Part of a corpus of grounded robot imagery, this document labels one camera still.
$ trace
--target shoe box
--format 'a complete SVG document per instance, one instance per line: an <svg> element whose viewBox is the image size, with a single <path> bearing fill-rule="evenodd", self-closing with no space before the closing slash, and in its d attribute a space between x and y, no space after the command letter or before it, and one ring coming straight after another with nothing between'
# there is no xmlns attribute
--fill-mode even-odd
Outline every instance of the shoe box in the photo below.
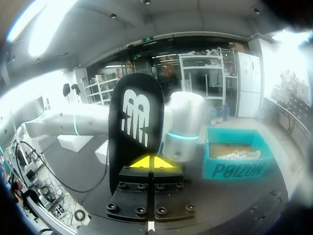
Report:
<svg viewBox="0 0 313 235"><path fill-rule="evenodd" d="M261 177L271 161L273 154L257 130L227 129L208 127L202 177L211 180L234 180ZM261 155L257 159L217 159L218 156L247 150L259 150Z"/></svg>

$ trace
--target black shoe insole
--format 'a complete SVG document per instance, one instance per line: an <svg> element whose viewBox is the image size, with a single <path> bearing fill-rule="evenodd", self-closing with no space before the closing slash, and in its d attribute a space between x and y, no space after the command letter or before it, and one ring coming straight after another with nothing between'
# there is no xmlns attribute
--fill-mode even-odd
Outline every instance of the black shoe insole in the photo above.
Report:
<svg viewBox="0 0 313 235"><path fill-rule="evenodd" d="M128 74L113 91L109 113L110 190L125 165L148 154L156 154L162 137L164 97L152 76Z"/></svg>

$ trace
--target new balance logo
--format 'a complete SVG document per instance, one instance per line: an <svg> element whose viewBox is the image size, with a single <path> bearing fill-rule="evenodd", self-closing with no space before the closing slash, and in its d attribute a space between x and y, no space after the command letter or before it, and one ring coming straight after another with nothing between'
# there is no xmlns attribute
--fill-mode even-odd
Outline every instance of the new balance logo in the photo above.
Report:
<svg viewBox="0 0 313 235"><path fill-rule="evenodd" d="M122 119L122 131L127 131L131 135L131 125L133 126L133 138L136 140L139 133L139 142L142 143L143 131L141 128L149 126L150 103L146 96L136 95L133 90L126 90L124 93L123 112L129 117ZM127 120L127 130L125 130L125 120ZM148 134L144 133L145 143L148 147Z"/></svg>

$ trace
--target white sneaker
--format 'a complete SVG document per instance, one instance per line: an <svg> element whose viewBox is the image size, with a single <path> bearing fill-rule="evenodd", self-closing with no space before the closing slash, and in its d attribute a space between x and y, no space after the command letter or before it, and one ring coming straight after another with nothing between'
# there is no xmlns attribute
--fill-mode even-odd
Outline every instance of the white sneaker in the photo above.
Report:
<svg viewBox="0 0 313 235"><path fill-rule="evenodd" d="M261 152L259 150L255 152L249 152L246 150L239 152L238 150L235 150L233 153L219 156L217 157L217 159L229 159L229 160L257 159L260 157L260 155Z"/></svg>

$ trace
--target ceiling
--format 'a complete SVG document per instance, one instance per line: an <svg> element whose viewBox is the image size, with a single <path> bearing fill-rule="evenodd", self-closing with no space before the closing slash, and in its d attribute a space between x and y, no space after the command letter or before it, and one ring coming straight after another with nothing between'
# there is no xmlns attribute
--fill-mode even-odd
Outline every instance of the ceiling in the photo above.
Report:
<svg viewBox="0 0 313 235"><path fill-rule="evenodd" d="M0 40L5 39L10 26L30 2L0 0ZM255 14L255 7L260 15ZM111 19L112 13L117 15L116 20ZM258 0L151 0L150 5L141 0L78 0L40 59L68 53L68 59L85 65L133 41L182 31L214 31L248 37L255 32L272 30L275 22L269 18L268 23L268 16L269 11ZM15 61L7 64L9 74L36 64L37 58L28 54L35 20L9 45L10 55L15 56Z"/></svg>

